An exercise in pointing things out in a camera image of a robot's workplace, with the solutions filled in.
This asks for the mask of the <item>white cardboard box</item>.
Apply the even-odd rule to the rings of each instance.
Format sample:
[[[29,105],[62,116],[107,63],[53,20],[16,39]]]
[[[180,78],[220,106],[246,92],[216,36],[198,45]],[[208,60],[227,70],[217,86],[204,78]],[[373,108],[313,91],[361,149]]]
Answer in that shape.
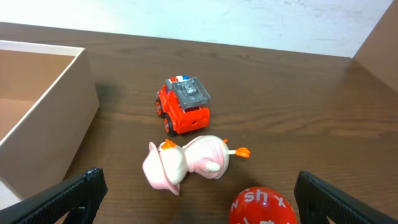
[[[1,42],[1,207],[61,182],[98,110],[86,50]]]

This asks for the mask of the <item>red lettered ball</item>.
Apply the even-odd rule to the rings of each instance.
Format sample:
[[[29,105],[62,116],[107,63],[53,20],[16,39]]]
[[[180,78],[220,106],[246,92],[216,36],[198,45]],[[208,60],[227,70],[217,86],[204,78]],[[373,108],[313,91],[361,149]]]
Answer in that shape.
[[[278,191],[250,187],[241,191],[229,209],[229,224],[297,224],[289,203]]]

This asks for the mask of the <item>pink white toy duck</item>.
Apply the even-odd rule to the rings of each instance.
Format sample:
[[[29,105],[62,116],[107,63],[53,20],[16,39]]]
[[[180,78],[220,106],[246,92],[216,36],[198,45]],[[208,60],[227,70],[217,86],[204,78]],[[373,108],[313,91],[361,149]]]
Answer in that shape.
[[[230,149],[228,140],[213,135],[198,136],[184,146],[166,139],[159,146],[149,143],[142,170],[153,189],[180,195],[180,183],[188,173],[220,179],[229,166],[230,155],[248,158],[246,147]]]

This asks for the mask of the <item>red toy fire truck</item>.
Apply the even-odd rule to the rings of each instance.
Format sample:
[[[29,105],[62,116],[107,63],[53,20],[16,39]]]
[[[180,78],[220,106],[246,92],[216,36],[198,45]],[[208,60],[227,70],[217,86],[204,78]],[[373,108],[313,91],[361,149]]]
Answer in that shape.
[[[209,126],[210,99],[197,77],[180,75],[166,79],[157,92],[155,109],[164,120],[165,132],[177,136]]]

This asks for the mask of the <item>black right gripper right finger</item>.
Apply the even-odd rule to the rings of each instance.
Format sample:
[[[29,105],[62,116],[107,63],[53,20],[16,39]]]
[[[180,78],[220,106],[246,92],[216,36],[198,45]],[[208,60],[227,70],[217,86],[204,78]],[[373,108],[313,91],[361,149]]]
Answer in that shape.
[[[302,224],[397,224],[397,220],[305,170],[298,173],[294,196]]]

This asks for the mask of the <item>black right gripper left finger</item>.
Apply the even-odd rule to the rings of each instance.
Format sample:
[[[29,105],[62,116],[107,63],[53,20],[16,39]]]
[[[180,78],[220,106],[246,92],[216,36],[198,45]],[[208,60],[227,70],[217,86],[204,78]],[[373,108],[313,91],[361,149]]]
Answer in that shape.
[[[108,188],[95,167],[1,210],[1,223],[93,223]]]

